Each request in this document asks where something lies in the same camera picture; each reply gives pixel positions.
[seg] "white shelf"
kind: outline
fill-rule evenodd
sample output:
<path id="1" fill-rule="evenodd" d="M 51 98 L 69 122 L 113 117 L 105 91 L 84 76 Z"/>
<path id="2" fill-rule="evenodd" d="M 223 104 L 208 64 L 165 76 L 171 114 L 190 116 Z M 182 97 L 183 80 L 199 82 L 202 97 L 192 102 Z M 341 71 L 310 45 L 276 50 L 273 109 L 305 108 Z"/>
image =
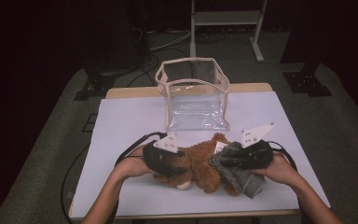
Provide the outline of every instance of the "white shelf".
<path id="1" fill-rule="evenodd" d="M 244 25 L 257 24 L 260 11 L 196 12 L 195 25 Z"/>

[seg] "wooden table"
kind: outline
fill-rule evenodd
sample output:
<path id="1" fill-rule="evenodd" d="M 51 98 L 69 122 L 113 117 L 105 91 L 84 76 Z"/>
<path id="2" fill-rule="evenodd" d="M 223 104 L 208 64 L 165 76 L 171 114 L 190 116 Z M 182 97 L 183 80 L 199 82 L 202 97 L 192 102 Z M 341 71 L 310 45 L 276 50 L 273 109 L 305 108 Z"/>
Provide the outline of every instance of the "wooden table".
<path id="1" fill-rule="evenodd" d="M 296 134 L 282 109 L 276 93 L 273 92 L 270 85 L 268 83 L 231 84 L 229 92 L 235 93 L 229 96 L 229 101 L 232 103 L 232 118 L 235 119 L 233 111 L 241 113 L 241 116 L 242 114 L 247 114 L 246 116 L 249 117 L 244 118 L 246 121 L 241 125 L 233 122 L 236 125 L 233 125 L 232 130 L 226 133 L 227 137 L 229 136 L 228 139 L 241 139 L 240 128 L 242 128 L 242 125 L 259 125 L 260 122 L 268 119 L 277 120 L 279 124 L 266 136 L 265 140 L 275 140 L 286 147 L 286 150 L 289 151 L 296 161 L 298 171 L 309 180 L 312 187 L 315 188 L 324 202 L 329 206 L 324 191 L 296 138 Z M 96 197 L 99 192 L 98 188 L 102 187 L 108 174 L 113 169 L 112 161 L 121 154 L 122 150 L 145 133 L 163 131 L 156 130 L 164 126 L 163 121 L 161 119 L 157 121 L 153 120 L 155 116 L 164 117 L 164 112 L 161 111 L 163 110 L 164 103 L 156 98 L 159 96 L 160 93 L 156 87 L 119 88 L 108 91 L 106 99 L 102 100 L 98 116 L 98 119 L 101 119 L 100 124 L 102 126 L 108 125 L 108 127 L 98 127 L 99 121 L 97 120 L 89 154 L 77 185 L 73 206 L 71 207 L 70 216 L 72 218 L 82 218 L 87 213 L 88 206 L 95 200 L 93 197 Z M 271 98 L 272 101 L 264 102 L 263 98 Z M 240 101 L 243 99 L 246 99 L 245 103 L 249 105 L 242 104 Z M 144 114 L 128 118 L 128 111 L 132 110 L 137 110 L 137 113 L 146 113 L 147 115 L 153 114 L 151 117 L 146 117 L 147 119 L 152 119 L 152 121 L 145 120 Z M 254 120 L 254 118 L 259 119 L 263 115 L 267 116 L 263 117 L 260 121 Z M 124 123 L 125 127 L 118 128 L 117 126 L 120 123 L 121 125 Z M 196 136 L 193 136 L 193 133 L 184 132 L 178 133 L 178 136 L 181 134 L 184 134 L 182 136 L 186 137 L 186 141 L 188 140 L 186 143 L 183 143 L 183 147 L 186 147 L 185 144 L 194 144 L 194 142 L 200 139 L 209 137 L 211 132 L 208 132 L 206 135 L 204 133 L 197 133 Z M 293 191 L 285 185 L 274 183 L 268 179 L 267 181 L 268 183 L 264 188 L 265 191 L 257 195 L 253 200 L 245 200 L 246 202 L 244 202 L 242 198 L 229 198 L 223 190 L 213 195 L 206 195 L 200 189 L 193 186 L 192 189 L 181 192 L 176 189 L 166 189 L 167 187 L 156 183 L 157 181 L 151 176 L 130 178 L 126 181 L 120 193 L 121 204 L 117 211 L 117 219 L 260 217 L 299 214 L 296 195 Z M 177 200 L 177 202 L 171 202 L 172 198 Z M 212 205 L 211 209 L 201 208 L 199 211 L 195 211 L 202 204 L 210 206 L 216 202 L 222 202 L 225 206 L 226 203 L 231 203 L 231 207 L 228 206 L 222 209 Z M 184 208 L 182 206 L 182 208 L 179 208 L 176 206 L 177 204 L 188 204 L 187 206 L 189 207 Z M 158 212 L 155 214 L 150 212 L 150 209 L 153 211 L 158 209 L 156 210 Z"/>

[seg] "white paper sheet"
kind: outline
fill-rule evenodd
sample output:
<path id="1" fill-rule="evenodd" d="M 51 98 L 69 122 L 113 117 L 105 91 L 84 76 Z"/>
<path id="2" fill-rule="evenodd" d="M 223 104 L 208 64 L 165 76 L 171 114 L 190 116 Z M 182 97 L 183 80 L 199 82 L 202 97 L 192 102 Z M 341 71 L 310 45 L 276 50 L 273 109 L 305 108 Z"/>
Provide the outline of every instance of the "white paper sheet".
<path id="1" fill-rule="evenodd" d="M 275 128 L 263 139 L 284 146 L 295 160 L 298 171 L 330 206 L 274 91 L 231 93 L 227 119 L 231 130 L 221 133 L 226 135 L 228 141 L 239 142 L 241 130 L 275 122 Z M 87 214 L 117 157 L 126 148 L 145 134 L 165 132 L 164 128 L 163 97 L 102 100 L 89 154 L 77 185 L 71 217 L 83 217 Z M 189 147 L 209 140 L 214 133 L 215 131 L 178 132 L 178 146 Z M 229 196 L 223 188 L 214 194 L 205 194 L 195 184 L 187 190 L 171 189 L 161 185 L 152 175 L 144 175 L 130 178 L 124 183 L 117 217 L 297 208 L 298 203 L 293 191 L 269 179 L 263 186 L 263 191 L 251 200 L 244 195 Z"/>

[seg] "black stand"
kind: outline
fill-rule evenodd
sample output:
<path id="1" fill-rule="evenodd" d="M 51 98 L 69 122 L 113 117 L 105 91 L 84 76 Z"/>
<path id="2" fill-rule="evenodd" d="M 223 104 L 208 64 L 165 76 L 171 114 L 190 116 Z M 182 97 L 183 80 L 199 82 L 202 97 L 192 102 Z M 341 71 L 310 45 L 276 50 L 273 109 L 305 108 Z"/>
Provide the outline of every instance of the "black stand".
<path id="1" fill-rule="evenodd" d="M 75 101 L 85 101 L 89 97 L 104 97 L 107 92 L 113 88 L 117 77 L 127 75 L 134 72 L 138 67 L 128 69 L 117 69 L 115 67 L 105 68 L 85 67 L 86 73 L 89 77 L 81 91 L 78 91 L 75 96 Z"/>
<path id="2" fill-rule="evenodd" d="M 331 96 L 331 92 L 315 76 L 319 62 L 307 62 L 300 72 L 283 73 L 293 93 L 307 93 L 309 96 Z"/>

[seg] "person's arm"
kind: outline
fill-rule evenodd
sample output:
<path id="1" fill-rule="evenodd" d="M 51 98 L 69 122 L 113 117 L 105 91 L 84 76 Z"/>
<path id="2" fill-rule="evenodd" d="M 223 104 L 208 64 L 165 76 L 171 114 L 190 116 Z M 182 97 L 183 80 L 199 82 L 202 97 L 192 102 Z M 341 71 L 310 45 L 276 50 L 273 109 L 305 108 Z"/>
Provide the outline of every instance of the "person's arm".
<path id="1" fill-rule="evenodd" d="M 265 175 L 275 182 L 292 188 L 313 223 L 343 223 L 281 153 L 274 152 L 274 159 L 267 169 L 257 169 L 251 172 Z"/>
<path id="2" fill-rule="evenodd" d="M 142 160 L 142 149 L 137 147 L 130 154 L 135 157 L 128 157 L 121 161 L 108 176 L 100 194 L 84 217 L 82 223 L 106 223 L 118 202 L 118 195 L 124 181 L 132 176 L 153 174 Z"/>

